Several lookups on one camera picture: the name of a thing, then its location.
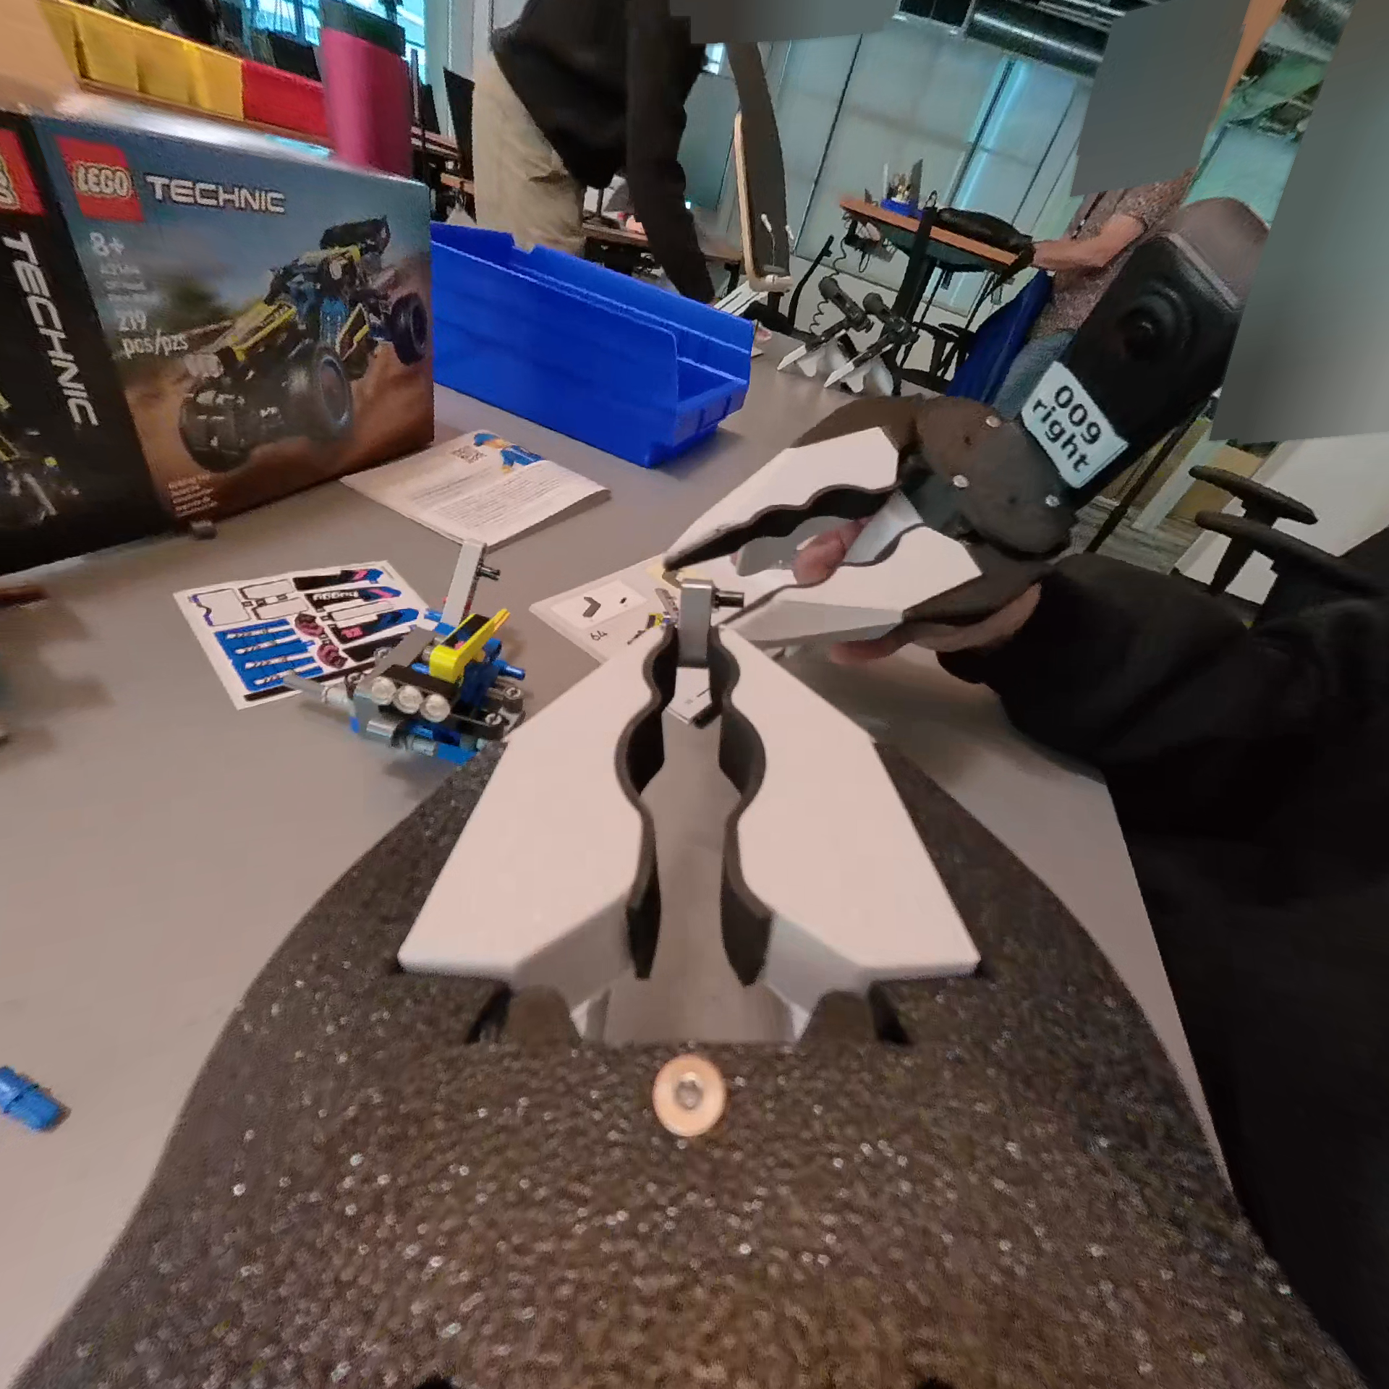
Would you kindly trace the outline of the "red plastic bin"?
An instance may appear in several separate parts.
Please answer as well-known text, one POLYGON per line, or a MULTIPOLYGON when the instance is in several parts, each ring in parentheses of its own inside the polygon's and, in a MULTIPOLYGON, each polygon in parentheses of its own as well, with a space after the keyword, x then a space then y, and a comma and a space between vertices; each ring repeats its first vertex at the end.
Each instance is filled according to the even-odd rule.
POLYGON ((242 62, 242 112, 254 126, 331 145, 322 80, 302 79, 261 62, 242 62))

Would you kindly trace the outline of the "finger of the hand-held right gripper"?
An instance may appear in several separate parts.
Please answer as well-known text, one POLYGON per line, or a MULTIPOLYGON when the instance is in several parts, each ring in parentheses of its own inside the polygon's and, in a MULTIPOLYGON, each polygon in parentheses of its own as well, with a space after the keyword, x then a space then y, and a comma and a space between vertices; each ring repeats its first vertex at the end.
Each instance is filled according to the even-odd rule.
POLYGON ((665 553, 681 572, 762 540, 791 538, 818 519, 875 518, 899 491, 906 448, 882 428, 799 445, 719 498, 665 553))
POLYGON ((784 579, 724 621, 757 648, 882 638, 919 605, 982 577, 962 540, 925 524, 875 519, 820 582, 784 579))

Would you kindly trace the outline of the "yellow plastic bin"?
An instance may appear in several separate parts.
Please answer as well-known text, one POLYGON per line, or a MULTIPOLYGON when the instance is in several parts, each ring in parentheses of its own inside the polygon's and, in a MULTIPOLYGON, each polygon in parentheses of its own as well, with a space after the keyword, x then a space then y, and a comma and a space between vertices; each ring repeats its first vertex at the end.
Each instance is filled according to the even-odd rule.
POLYGON ((182 112, 245 119, 238 56, 79 2, 41 2, 41 11, 79 80, 182 112))

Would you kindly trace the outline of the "pink cylinder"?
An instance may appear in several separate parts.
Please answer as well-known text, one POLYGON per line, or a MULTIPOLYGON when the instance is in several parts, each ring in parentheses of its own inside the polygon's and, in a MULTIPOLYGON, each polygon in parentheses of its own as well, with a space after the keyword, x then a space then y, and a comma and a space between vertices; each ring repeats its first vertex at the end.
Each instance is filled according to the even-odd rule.
POLYGON ((413 174, 411 97, 404 56, 364 31, 319 31, 328 133, 340 166, 413 174))

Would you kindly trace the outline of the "person's right forearm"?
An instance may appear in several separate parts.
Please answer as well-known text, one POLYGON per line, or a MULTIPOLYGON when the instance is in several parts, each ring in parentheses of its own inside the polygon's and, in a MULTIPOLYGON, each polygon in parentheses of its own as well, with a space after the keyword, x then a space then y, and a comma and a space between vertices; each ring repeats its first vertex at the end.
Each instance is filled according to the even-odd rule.
POLYGON ((1102 773, 1207 767, 1330 739, 1388 713, 1388 597, 1244 627, 1215 595, 1102 556, 1049 570, 1021 628, 944 669, 1008 720, 1102 773))

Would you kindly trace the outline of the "black curved board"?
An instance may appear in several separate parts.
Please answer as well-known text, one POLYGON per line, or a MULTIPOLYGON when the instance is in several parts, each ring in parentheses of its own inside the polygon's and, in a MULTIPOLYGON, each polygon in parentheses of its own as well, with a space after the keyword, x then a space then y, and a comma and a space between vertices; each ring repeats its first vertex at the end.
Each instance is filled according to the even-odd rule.
POLYGON ((757 43, 729 43, 726 56, 740 100, 733 156, 744 277, 753 291, 775 298, 795 285, 789 277, 789 207, 777 113, 762 48, 757 43))

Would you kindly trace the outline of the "blue plastic storage bin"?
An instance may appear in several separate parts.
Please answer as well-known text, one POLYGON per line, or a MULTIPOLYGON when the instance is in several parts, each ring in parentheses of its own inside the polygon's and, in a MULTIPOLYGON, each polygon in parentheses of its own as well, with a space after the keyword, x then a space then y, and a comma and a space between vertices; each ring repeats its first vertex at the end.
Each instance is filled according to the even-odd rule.
POLYGON ((473 224, 430 224, 430 311, 438 386, 641 468, 751 386, 753 322, 473 224))

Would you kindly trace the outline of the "person's right hand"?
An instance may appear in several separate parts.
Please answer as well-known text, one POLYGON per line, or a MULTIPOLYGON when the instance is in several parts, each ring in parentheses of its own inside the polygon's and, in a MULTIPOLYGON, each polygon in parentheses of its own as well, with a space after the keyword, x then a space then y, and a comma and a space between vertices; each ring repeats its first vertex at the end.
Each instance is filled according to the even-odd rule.
MULTIPOLYGON (((867 519, 849 519, 837 529, 827 529, 804 540, 795 556, 795 579, 799 584, 818 584, 829 579, 834 570, 838 570, 845 563, 849 550, 861 538, 861 531, 867 529, 867 524, 867 519)), ((977 623, 918 621, 913 627, 894 628, 882 638, 838 642, 829 648, 827 658, 838 666, 866 666, 887 658, 909 644, 919 644, 938 654, 992 649, 1007 642, 1027 623, 1027 619, 1040 605, 1042 592, 1044 586, 1042 582, 1037 582, 1027 590, 1023 590, 1021 595, 1017 595, 998 611, 982 616, 977 623)))

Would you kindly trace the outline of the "small blue lego pin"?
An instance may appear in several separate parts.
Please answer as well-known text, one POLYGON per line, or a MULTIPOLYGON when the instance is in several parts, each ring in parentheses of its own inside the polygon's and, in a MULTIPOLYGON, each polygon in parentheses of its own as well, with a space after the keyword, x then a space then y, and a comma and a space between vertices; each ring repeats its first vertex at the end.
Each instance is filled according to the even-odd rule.
POLYGON ((0 1092, 2 1118, 21 1124, 26 1131, 53 1131, 67 1118, 67 1107, 42 1084, 20 1069, 2 1066, 0 1092))

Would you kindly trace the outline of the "closed lego booklet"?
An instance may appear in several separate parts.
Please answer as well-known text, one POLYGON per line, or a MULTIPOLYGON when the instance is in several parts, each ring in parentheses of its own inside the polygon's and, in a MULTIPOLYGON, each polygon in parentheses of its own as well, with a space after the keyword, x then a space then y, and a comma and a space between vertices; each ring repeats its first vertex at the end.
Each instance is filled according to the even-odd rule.
POLYGON ((609 501, 609 488, 495 433, 476 431, 344 485, 450 540, 509 546, 609 501))

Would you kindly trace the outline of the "lego sticker sheet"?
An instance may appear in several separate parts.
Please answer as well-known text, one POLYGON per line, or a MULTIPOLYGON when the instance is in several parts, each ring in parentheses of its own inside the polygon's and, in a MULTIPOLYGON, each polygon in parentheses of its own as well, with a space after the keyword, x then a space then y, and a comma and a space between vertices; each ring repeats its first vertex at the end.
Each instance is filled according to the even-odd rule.
POLYGON ((284 699, 287 675, 334 684, 364 673, 430 614, 385 563, 211 582, 172 602, 234 708, 284 699))

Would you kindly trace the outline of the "wooden round table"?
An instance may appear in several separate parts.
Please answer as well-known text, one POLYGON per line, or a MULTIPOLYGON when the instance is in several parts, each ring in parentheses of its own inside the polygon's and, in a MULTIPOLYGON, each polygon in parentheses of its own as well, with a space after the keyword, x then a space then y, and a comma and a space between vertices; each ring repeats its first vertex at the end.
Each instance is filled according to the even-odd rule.
MULTIPOLYGON (((906 253, 913 250, 922 216, 849 193, 838 198, 838 206, 854 226, 877 226, 892 245, 906 253)), ((935 207, 927 260, 948 272, 1003 275, 1008 279, 1033 268, 1033 236, 1003 217, 979 210, 935 207)))

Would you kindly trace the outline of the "open lego instruction booklet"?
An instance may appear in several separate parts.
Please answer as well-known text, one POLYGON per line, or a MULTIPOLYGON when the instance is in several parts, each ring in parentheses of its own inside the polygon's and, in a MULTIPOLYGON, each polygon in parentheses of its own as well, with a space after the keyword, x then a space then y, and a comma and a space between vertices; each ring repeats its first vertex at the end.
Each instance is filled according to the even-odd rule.
POLYGON ((644 634, 671 627, 681 614, 681 582, 707 579, 747 601, 789 584, 786 566, 738 573, 733 557, 666 572, 659 557, 580 584, 530 608, 540 621, 586 649, 596 662, 625 653, 644 634))

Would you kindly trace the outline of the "small blue yellow lego assembly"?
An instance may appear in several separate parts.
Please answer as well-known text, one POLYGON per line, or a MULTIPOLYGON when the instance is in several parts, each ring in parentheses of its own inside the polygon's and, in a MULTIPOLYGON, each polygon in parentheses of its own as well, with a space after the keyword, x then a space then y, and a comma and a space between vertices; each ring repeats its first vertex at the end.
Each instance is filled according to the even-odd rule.
POLYGON ((360 739, 455 767, 471 762, 524 716, 524 671, 503 656, 501 642, 510 611, 476 610, 484 579, 498 582, 488 543, 463 538, 439 611, 427 611, 360 673, 288 673, 281 687, 339 710, 360 739))

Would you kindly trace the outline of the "black office chair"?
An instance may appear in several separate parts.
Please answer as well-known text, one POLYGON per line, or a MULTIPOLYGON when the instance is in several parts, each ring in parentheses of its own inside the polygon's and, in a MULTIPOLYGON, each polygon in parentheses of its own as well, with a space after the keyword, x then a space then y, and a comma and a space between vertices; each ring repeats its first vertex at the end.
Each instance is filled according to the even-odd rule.
POLYGON ((1293 495, 1278 494, 1223 468, 1193 468, 1199 481, 1212 485, 1241 504, 1241 513, 1196 513, 1196 524, 1226 538, 1207 590, 1223 595, 1251 557, 1271 563, 1274 586, 1261 601, 1255 623, 1293 616, 1337 601, 1385 601, 1388 570, 1330 556, 1277 521, 1317 524, 1317 513, 1293 495))

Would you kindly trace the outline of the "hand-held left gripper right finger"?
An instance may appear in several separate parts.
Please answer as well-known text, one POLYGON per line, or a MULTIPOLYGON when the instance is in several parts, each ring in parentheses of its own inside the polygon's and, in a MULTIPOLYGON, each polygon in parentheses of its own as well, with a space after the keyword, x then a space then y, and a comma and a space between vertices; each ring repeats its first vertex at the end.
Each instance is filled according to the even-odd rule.
POLYGON ((968 977, 981 950, 875 738, 730 628, 708 635, 724 833, 721 934, 743 984, 802 1040, 829 994, 968 977))

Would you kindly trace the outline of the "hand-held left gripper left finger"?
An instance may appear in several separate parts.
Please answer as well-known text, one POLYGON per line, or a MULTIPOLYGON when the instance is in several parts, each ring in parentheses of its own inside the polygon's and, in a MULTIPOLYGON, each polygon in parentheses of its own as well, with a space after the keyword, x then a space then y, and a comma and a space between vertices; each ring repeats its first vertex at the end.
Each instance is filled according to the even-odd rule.
POLYGON ((553 989, 599 1040, 609 994, 648 976, 659 936, 655 827, 669 631, 613 654, 509 738, 425 896, 401 970, 553 989))

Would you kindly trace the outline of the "lego set box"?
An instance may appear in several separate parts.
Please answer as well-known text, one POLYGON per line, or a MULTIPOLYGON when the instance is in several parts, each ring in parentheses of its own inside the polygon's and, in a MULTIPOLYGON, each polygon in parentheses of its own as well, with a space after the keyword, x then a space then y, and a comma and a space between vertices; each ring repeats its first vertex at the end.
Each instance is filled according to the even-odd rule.
POLYGON ((6 577, 436 433, 425 184, 2 113, 6 577))

